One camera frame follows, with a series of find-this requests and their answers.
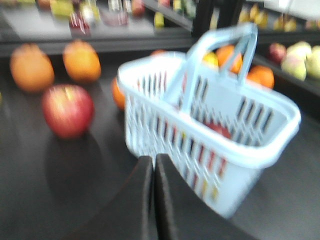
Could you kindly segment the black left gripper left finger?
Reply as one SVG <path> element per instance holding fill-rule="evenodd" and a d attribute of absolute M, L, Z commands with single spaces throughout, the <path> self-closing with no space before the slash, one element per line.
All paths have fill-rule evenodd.
<path fill-rule="evenodd" d="M 120 191 L 92 219 L 64 240 L 148 240 L 153 164 L 139 157 Z"/>

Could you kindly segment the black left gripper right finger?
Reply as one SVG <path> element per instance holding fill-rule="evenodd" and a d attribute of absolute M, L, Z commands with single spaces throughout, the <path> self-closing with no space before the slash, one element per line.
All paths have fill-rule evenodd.
<path fill-rule="evenodd" d="M 253 239 L 208 207 L 188 186 L 167 154 L 156 156 L 154 210 L 161 240 Z"/>

